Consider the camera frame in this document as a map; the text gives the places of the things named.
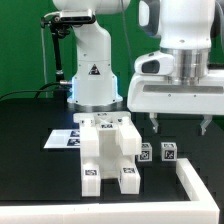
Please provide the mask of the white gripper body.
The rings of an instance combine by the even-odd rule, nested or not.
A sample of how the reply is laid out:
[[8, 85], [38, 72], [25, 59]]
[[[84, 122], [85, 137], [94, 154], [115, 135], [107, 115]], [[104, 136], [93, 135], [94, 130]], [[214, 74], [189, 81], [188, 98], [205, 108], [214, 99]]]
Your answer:
[[210, 70], [196, 86], [171, 85], [166, 76], [135, 74], [127, 106], [132, 112], [224, 115], [224, 70]]

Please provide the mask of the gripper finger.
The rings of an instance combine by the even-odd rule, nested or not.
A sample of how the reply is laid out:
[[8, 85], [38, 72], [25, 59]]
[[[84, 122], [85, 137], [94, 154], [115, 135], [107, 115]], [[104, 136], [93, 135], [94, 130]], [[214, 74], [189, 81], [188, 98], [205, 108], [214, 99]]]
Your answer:
[[153, 125], [153, 130], [158, 133], [159, 123], [157, 121], [157, 113], [149, 113], [149, 119]]
[[206, 129], [211, 122], [212, 122], [212, 116], [211, 115], [204, 115], [203, 116], [203, 120], [200, 123], [200, 128], [201, 128], [201, 134], [202, 135], [204, 135], [206, 133]]

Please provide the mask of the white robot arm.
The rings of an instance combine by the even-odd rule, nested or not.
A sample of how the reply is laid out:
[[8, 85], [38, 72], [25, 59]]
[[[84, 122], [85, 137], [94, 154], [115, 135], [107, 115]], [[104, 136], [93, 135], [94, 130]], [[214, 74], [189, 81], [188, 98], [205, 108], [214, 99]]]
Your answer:
[[[56, 20], [77, 37], [78, 70], [72, 78], [72, 104], [94, 107], [119, 102], [111, 71], [111, 38], [98, 14], [122, 11], [130, 0], [53, 0]], [[224, 0], [140, 0], [139, 25], [159, 37], [160, 50], [135, 61], [127, 106], [145, 112], [199, 114], [205, 129], [214, 115], [224, 115], [224, 70], [208, 68], [210, 31], [215, 14], [224, 31]]]

